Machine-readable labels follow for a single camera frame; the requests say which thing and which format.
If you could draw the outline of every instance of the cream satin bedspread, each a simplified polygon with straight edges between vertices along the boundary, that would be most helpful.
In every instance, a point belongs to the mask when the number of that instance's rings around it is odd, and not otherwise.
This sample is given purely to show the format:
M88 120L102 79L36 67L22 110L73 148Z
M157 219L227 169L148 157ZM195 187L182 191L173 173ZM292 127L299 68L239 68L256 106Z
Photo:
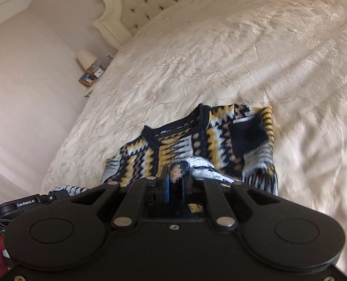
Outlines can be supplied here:
M198 103L271 104L280 196L347 237L347 0L183 0L162 12L96 85L43 191L98 185L103 161L144 124ZM347 273L347 241L338 267Z

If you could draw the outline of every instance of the wrinkled fabric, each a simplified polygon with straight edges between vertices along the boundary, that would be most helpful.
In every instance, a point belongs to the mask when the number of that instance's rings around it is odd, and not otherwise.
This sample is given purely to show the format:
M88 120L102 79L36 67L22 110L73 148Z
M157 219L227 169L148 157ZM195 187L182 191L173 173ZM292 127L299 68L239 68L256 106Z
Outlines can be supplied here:
M347 0L183 0L137 32L95 86L43 191L98 185L103 162L199 103L271 105L279 195L345 229Z

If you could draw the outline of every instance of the silver screw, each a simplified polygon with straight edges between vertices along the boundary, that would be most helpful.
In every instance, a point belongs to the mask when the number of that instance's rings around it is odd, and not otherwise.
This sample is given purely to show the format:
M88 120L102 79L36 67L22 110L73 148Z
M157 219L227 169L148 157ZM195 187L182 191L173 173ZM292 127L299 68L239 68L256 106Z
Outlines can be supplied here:
M23 276L15 276L14 281L26 281Z
M179 230L179 229L180 229L179 225L171 225L170 226L170 230Z
M231 227L236 223L236 221L234 220L234 218L231 217L219 217L216 220L216 223L220 226Z
M128 217L118 217L114 219L113 223L120 227L127 227L132 224L132 220Z

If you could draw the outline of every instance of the lamp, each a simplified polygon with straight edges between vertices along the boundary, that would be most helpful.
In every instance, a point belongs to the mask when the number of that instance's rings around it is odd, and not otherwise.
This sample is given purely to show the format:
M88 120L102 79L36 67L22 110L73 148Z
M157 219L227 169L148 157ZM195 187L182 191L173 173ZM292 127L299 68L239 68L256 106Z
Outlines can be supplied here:
M97 61L97 57L84 48L77 53L77 59L85 71Z

